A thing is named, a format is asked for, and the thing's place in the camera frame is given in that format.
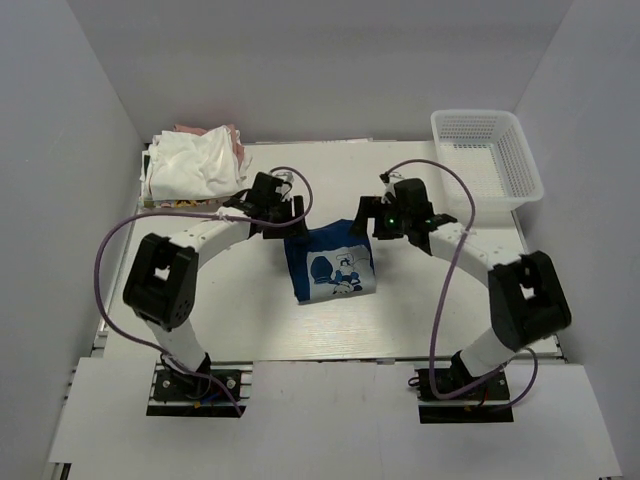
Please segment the blue printed t shirt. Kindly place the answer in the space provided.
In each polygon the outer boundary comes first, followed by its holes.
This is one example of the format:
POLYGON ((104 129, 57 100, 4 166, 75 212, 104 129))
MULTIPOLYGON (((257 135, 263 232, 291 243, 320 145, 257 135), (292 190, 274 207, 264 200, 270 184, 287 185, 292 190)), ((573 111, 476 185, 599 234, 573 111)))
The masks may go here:
POLYGON ((350 233, 353 222, 337 220, 305 238, 284 241, 284 252, 298 303, 318 303, 373 294, 377 280, 369 237, 350 233))

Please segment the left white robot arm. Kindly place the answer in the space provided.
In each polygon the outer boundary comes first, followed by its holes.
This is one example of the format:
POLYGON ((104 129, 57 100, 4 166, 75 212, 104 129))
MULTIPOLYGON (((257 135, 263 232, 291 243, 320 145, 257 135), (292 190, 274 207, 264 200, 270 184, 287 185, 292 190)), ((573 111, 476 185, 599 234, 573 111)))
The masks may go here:
POLYGON ((124 303, 152 331, 171 369, 203 378, 210 359, 190 322, 199 270, 236 244, 309 236, 306 216, 313 206, 293 196, 291 167, 260 172, 251 188, 232 195, 212 215, 189 213, 196 225, 169 236, 148 234, 140 242, 123 290, 124 303))

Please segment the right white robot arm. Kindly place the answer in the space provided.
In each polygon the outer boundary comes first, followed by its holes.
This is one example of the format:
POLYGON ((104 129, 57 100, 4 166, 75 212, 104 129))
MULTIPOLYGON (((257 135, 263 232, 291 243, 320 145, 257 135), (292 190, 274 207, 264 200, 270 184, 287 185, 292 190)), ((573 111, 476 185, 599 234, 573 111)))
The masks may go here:
POLYGON ((468 227, 435 212, 420 179, 387 180, 385 186, 381 196, 360 198, 351 234, 362 236, 372 226, 379 240, 405 238, 488 290, 490 326, 452 357, 452 389, 477 384, 519 351, 571 324, 568 302, 546 253, 522 254, 472 240, 468 227))

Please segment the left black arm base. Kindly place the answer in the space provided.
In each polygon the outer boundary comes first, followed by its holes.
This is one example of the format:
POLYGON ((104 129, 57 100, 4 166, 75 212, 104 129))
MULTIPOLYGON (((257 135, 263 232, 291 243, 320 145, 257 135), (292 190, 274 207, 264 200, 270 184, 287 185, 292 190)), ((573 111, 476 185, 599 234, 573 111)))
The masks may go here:
MULTIPOLYGON (((241 412, 248 404, 252 364, 213 363, 210 375, 229 391, 241 412)), ((223 389, 207 379, 188 380, 158 361, 152 377, 146 415, 149 417, 240 418, 223 389)))

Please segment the pink folded t shirt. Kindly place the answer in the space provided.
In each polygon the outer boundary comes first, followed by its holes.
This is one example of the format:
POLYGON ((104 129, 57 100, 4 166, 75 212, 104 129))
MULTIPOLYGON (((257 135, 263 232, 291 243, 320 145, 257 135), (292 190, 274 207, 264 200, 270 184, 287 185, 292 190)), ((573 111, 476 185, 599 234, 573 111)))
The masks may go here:
MULTIPOLYGON (((212 129, 213 131, 225 131, 231 138, 232 151, 238 161, 238 171, 242 179, 247 178, 247 169, 250 165, 251 158, 247 156, 245 147, 241 142, 241 133, 234 124, 221 125, 212 129)), ((174 124, 173 131, 177 133, 187 133, 196 136, 208 135, 211 129, 193 127, 182 124, 174 124)))

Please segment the floral folded t shirt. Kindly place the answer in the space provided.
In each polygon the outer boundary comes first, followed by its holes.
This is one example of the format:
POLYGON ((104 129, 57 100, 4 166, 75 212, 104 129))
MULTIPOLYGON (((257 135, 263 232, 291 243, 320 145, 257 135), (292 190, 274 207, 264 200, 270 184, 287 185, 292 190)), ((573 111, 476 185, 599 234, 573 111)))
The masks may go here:
POLYGON ((158 210, 158 209, 184 209, 188 211, 204 211, 214 212, 229 200, 229 197, 204 199, 204 200, 145 200, 139 201, 139 208, 142 210, 158 210))

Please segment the white plastic basket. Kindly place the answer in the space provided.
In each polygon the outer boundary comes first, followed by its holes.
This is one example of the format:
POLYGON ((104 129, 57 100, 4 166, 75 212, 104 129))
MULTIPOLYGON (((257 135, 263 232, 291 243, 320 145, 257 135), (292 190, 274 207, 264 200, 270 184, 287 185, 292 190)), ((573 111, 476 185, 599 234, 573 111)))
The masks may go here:
POLYGON ((431 115, 437 161, 455 171, 488 223, 540 201, 544 187, 518 118, 502 110, 437 110, 431 115))

